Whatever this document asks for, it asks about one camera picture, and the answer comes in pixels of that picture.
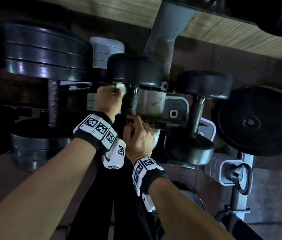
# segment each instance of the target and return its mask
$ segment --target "left hand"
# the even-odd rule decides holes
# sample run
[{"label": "left hand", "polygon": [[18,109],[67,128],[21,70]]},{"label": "left hand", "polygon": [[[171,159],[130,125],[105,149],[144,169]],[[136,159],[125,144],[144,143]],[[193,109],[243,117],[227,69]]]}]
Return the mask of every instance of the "left hand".
[{"label": "left hand", "polygon": [[121,89],[114,85],[99,87],[96,96],[96,110],[105,113],[112,122],[115,116],[119,113],[122,106]]}]

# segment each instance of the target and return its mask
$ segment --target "wristband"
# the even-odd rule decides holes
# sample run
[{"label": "wristband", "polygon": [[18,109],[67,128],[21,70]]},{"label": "wristband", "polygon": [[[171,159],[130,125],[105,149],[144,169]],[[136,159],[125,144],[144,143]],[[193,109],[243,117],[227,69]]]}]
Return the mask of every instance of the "wristband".
[{"label": "wristband", "polygon": [[81,138],[102,154],[110,151],[118,134],[112,128],[111,119],[102,112],[87,116],[74,130],[72,138]]},{"label": "wristband", "polygon": [[150,157],[144,157],[136,161],[132,174],[133,186],[137,196],[141,195],[148,212],[155,210],[148,189],[151,183],[159,177],[168,179],[163,168],[156,161]]}]

